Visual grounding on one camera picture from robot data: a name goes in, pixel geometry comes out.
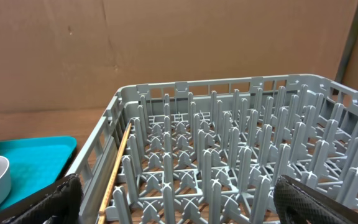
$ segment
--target gray dish rack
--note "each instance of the gray dish rack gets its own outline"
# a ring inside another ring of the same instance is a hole
[[[216,85],[224,92],[213,91]],[[80,223],[98,219],[128,122],[131,135],[116,179],[127,189],[114,189],[107,221],[132,223],[131,208],[142,211],[142,223],[280,223],[264,221],[266,211],[275,213],[272,191],[280,174],[358,210],[358,91],[327,78],[277,75],[118,89],[68,171],[85,182]],[[207,217],[199,212],[202,204],[209,206]]]

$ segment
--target teal tray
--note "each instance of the teal tray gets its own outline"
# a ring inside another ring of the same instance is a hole
[[[55,182],[76,145],[70,136],[0,141],[0,156],[9,160],[12,179],[0,211]]]

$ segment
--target wooden chopstick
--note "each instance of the wooden chopstick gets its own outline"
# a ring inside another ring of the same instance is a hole
[[[104,193],[102,204],[100,205],[98,224],[103,224],[105,219],[106,219],[106,214],[105,214],[104,211],[105,211],[105,209],[107,207],[107,204],[109,203],[110,198],[111,198],[112,188],[114,187],[114,182],[116,181],[119,164],[121,163],[121,157],[122,157],[122,155],[124,153],[129,133],[131,132],[131,125],[132,125],[131,123],[128,124],[128,127],[125,130],[124,135],[122,137],[122,141],[121,141],[121,143],[119,145],[119,149],[118,149],[118,153],[117,153],[117,157],[116,157],[116,163],[114,163],[114,167],[112,168],[109,183],[108,183],[107,189],[106,189],[106,191]]]

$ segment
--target wooden table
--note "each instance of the wooden table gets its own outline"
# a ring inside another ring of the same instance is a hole
[[[103,111],[104,108],[0,113],[0,141],[46,136],[73,136],[77,140],[76,156],[91,134]],[[90,157],[89,163],[91,166],[94,165],[94,162],[95,158]],[[207,218],[208,206],[200,205],[200,210],[201,216]],[[142,212],[135,211],[132,216],[134,223],[139,223]],[[176,212],[176,217],[178,220],[181,214]],[[267,213],[265,219],[276,220],[277,216]]]

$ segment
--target plastic dish rack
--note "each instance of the plastic dish rack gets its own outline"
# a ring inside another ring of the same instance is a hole
[[[226,92],[213,91],[215,85]],[[169,88],[174,96],[164,93]],[[200,88],[203,95],[191,92]],[[115,187],[107,221],[280,223],[265,219],[275,214],[272,193],[280,174],[358,211],[358,91],[327,78],[120,88],[68,171],[85,181],[82,223],[98,219],[128,122],[131,135],[116,180],[126,184]],[[131,211],[140,215],[132,220]]]

